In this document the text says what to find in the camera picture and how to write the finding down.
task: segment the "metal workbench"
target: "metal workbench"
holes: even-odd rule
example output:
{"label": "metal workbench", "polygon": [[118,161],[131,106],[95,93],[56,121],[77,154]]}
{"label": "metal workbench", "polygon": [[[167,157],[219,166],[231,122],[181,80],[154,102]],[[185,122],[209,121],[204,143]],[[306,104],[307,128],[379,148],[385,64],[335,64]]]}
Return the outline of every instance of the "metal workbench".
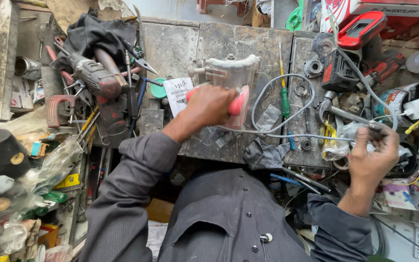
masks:
{"label": "metal workbench", "polygon": [[[214,57],[223,59],[229,53],[237,58],[244,58],[250,54],[261,56],[261,71],[265,72],[271,79],[280,75],[278,42],[282,43],[282,59],[284,71],[304,75],[304,62],[311,58],[318,58],[314,51],[310,50],[311,42],[317,33],[311,32],[290,32],[282,29],[258,28],[233,26],[222,23],[193,21],[178,21],[168,19],[147,18],[144,23],[144,37],[147,53],[147,61],[160,73],[159,77],[174,78],[188,77],[187,68],[189,65],[195,66],[203,57]],[[383,49],[398,49],[406,57],[419,50],[418,46],[401,41],[383,41]],[[148,72],[148,78],[154,79],[158,76]],[[194,85],[197,84],[197,76],[193,79]],[[252,88],[250,98],[250,108],[245,121],[245,128],[254,130],[250,114],[253,103],[259,96],[261,89],[269,80],[263,74],[260,75],[258,84]],[[320,84],[320,76],[311,79],[317,92],[317,97],[323,96],[323,89]],[[289,98],[291,114],[294,114],[303,107],[302,99],[294,92],[294,86],[303,80],[297,77],[288,79]],[[408,70],[401,70],[398,74],[388,79],[384,86],[378,86],[377,92],[389,88],[400,87],[406,84],[419,82],[419,74],[411,74]],[[255,121],[263,113],[269,104],[281,109],[280,103],[281,83],[274,83],[274,89],[267,90],[267,97],[260,103],[255,111]],[[144,97],[143,106],[148,107],[148,100],[153,98],[147,92]],[[274,126],[281,123],[281,117]],[[293,134],[306,132],[305,118],[302,114],[289,122],[289,129]],[[310,109],[310,129],[312,134],[319,133],[319,124],[314,117],[314,108]],[[221,148],[215,141],[223,137],[226,132],[215,128],[203,128],[191,138],[184,141],[180,150],[180,155],[218,160],[224,162],[244,163],[243,153],[253,139],[253,134],[243,133],[230,140]],[[321,158],[321,148],[318,147],[317,139],[311,139],[313,148],[304,151],[300,148],[300,143],[305,138],[295,138],[297,149],[289,151],[284,157],[284,164],[331,168],[331,163]],[[284,139],[264,138],[265,142],[277,146],[285,143]]]}

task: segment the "black battery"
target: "black battery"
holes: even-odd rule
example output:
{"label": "black battery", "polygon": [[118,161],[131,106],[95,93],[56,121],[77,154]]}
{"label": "black battery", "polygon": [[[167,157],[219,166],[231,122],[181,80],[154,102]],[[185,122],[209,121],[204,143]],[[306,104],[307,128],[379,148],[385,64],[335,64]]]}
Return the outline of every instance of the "black battery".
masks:
{"label": "black battery", "polygon": [[[345,51],[348,57],[358,67],[360,58],[357,54]],[[351,92],[355,89],[360,78],[358,74],[347,63],[346,59],[334,50],[324,58],[324,74],[321,86],[325,90],[337,93]]]}

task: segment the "metal can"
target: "metal can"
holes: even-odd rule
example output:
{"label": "metal can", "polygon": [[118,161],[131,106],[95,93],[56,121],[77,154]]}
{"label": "metal can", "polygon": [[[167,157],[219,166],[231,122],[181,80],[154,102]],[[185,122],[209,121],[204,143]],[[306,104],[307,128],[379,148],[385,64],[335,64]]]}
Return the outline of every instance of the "metal can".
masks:
{"label": "metal can", "polygon": [[[386,90],[379,96],[379,98],[388,104],[397,115],[401,115],[397,116],[398,125],[402,127],[409,127],[417,121],[411,120],[407,116],[403,116],[402,113],[404,112],[403,104],[419,98],[419,82]],[[374,101],[373,110],[375,116],[388,116],[381,117],[379,120],[392,123],[390,112],[382,104]]]}
{"label": "metal can", "polygon": [[26,57],[17,56],[15,57],[15,71],[14,75],[21,76],[30,80],[41,79],[41,67],[43,65]]}

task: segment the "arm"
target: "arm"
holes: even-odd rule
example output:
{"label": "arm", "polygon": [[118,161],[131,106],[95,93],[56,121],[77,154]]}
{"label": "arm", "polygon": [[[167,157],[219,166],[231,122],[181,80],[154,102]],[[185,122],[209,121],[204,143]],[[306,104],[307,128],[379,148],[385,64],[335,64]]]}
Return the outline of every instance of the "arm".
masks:
{"label": "arm", "polygon": [[106,177],[99,198],[87,209],[88,235],[80,261],[152,260],[146,247],[148,191],[171,170],[183,140],[204,126],[227,121],[234,92],[201,88],[161,133],[121,143],[119,152],[125,159]]}
{"label": "arm", "polygon": [[[399,160],[399,135],[383,126],[384,139],[375,141],[360,128],[349,158],[351,184],[339,205],[323,196],[309,194],[308,208],[319,225],[315,235],[314,261],[367,261],[372,254],[368,215],[376,187]],[[376,149],[368,152],[371,141]]]}

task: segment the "dark gray shirt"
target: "dark gray shirt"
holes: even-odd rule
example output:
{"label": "dark gray shirt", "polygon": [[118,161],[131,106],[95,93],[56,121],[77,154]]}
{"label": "dark gray shirt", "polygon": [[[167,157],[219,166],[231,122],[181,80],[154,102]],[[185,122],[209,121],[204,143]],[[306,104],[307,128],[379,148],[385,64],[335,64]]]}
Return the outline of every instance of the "dark gray shirt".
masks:
{"label": "dark gray shirt", "polygon": [[[125,155],[87,210],[81,262],[152,261],[146,247],[148,191],[171,170],[181,144],[162,133],[125,140]],[[241,169],[208,173],[189,182],[174,205],[160,262],[365,261],[372,252],[369,219],[340,210],[320,195],[308,207],[319,225],[308,256],[271,192]],[[262,244],[260,235],[272,241]]]}

